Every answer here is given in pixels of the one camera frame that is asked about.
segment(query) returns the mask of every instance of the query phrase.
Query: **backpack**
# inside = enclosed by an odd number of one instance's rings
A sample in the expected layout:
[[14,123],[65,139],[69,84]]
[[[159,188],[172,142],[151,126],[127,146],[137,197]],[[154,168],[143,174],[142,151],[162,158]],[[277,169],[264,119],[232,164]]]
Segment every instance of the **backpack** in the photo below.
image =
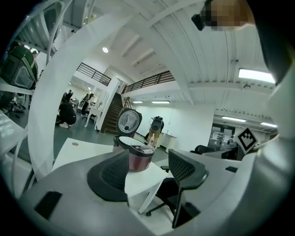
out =
[[154,132],[161,130],[162,122],[163,118],[160,116],[156,116],[151,124],[151,130]]

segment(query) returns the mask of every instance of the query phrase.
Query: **white sneaker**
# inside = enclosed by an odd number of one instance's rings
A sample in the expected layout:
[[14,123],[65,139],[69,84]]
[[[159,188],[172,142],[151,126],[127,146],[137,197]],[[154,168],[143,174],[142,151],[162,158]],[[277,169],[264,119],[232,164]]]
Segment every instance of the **white sneaker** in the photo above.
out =
[[67,124],[59,124],[60,127],[67,129],[68,125]]

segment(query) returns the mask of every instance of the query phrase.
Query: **glass door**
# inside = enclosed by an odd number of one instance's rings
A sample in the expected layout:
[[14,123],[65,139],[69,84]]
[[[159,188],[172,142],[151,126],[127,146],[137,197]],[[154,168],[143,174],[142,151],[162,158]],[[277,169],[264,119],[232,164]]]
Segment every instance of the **glass door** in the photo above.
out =
[[226,149],[229,146],[227,141],[234,137],[234,133],[234,127],[222,124],[213,124],[208,147],[214,148],[215,151]]

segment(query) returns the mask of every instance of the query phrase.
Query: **fluorescent light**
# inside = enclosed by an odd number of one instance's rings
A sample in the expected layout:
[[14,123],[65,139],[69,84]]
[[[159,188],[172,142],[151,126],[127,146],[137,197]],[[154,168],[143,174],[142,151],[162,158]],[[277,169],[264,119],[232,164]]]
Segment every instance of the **fluorescent light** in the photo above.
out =
[[223,116],[222,119],[234,120],[234,121],[238,121],[238,122],[246,122],[246,120],[244,120],[244,119],[238,119],[238,118],[227,117],[227,116]]
[[152,103],[155,103],[155,104],[167,104],[167,103],[170,103],[169,101],[152,101]]
[[269,83],[276,83],[271,73],[265,73],[261,71],[240,69],[239,78],[256,79],[256,80],[261,80],[261,81],[265,81]]
[[103,50],[104,53],[108,53],[109,52],[109,49],[107,49],[106,47],[103,47],[102,50]]
[[270,124],[270,123],[265,123],[265,122],[262,122],[261,125],[265,125],[265,126],[270,126],[270,127],[273,127],[273,128],[277,128],[277,125]]

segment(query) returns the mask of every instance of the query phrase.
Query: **gray floor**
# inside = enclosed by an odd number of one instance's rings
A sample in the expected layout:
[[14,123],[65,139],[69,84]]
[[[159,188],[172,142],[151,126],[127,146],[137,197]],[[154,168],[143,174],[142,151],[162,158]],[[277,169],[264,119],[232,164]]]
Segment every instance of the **gray floor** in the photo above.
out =
[[[28,122],[27,111],[25,113],[10,112],[8,114],[8,117],[15,123],[20,125],[22,128],[25,128]],[[77,113],[76,123],[73,124],[69,129],[64,129],[59,126],[55,126],[53,140],[54,159],[56,159],[56,157],[58,156],[59,151],[61,150],[67,138],[73,138],[85,142],[92,142],[104,145],[113,145],[113,138],[115,135],[102,134],[94,131],[94,122],[92,120],[89,121],[87,128],[84,127],[85,124],[86,119],[82,119],[80,113]],[[143,137],[138,134],[136,134],[134,138],[142,142],[144,141]],[[22,146],[19,151],[19,157],[30,162],[27,138],[22,143]],[[168,159],[168,154],[165,152],[165,150],[161,147],[156,149],[152,161],[158,162],[165,159]]]

